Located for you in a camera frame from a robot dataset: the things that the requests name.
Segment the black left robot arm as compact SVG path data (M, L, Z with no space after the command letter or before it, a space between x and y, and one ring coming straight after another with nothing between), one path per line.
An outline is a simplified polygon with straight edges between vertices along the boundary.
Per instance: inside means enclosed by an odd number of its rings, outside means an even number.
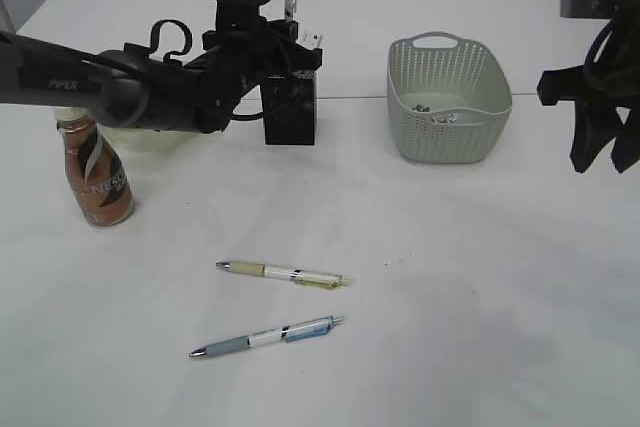
M153 26L147 46L128 43L100 54L2 32L1 101L80 108L111 128L210 134L231 121L262 118L235 109L270 81L279 84L270 114L296 104L297 74L322 65L320 48L304 47L286 34L287 23L265 18L253 30L205 32L203 53L187 63L176 51L154 60L163 25Z

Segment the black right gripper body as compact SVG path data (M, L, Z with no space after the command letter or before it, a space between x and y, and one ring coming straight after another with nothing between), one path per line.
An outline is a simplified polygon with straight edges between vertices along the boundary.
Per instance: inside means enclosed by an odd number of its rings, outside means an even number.
M537 95L544 106L582 98L638 108L639 18L621 16L609 21L595 37L582 64L542 73Z

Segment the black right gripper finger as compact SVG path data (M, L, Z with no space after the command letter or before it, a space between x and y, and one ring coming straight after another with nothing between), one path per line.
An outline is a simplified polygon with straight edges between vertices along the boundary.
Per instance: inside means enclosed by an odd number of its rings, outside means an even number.
M611 152L611 160L618 173L626 172L639 161L639 130L639 110L632 109L618 130Z
M570 159L576 172L585 173L602 149L616 139L622 121L611 103L575 101L574 113Z

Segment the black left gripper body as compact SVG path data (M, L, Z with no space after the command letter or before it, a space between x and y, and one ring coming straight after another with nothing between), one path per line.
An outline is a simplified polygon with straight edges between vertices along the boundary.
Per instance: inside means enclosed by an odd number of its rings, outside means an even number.
M243 97L268 83L278 89L280 104L298 99L299 76L322 66L323 51L298 42L295 20L257 18L253 27L232 24L202 35L204 52L189 62L197 73L201 104L213 112L232 112Z

